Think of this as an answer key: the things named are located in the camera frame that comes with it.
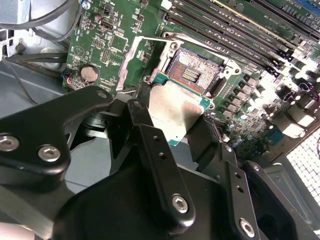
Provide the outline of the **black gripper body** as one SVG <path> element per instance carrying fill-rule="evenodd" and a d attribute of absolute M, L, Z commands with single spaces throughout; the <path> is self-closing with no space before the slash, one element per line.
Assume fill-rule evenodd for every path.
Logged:
<path fill-rule="evenodd" d="M 54 240 L 224 240 L 233 235 L 219 185 L 172 159 L 134 163 L 72 197 Z"/>

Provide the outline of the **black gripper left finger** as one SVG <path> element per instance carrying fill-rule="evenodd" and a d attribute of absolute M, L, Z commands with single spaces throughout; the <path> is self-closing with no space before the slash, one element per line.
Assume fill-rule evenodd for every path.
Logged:
<path fill-rule="evenodd" d="M 115 173 L 133 164 L 174 160 L 142 102 L 129 100 L 119 114 L 109 112 L 113 103 L 109 93 L 89 86 L 2 118 L 0 182 L 45 191 L 56 187 L 70 165 L 71 151 L 86 141 L 84 119 L 103 111 Z"/>

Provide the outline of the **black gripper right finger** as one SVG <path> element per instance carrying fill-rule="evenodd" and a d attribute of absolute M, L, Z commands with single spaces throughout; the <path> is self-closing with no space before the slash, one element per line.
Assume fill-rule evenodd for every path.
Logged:
<path fill-rule="evenodd" d="M 187 140 L 197 171 L 218 184 L 218 211 L 226 239 L 315 239 L 314 231 L 257 163 L 238 164 L 210 117 L 199 117 Z"/>

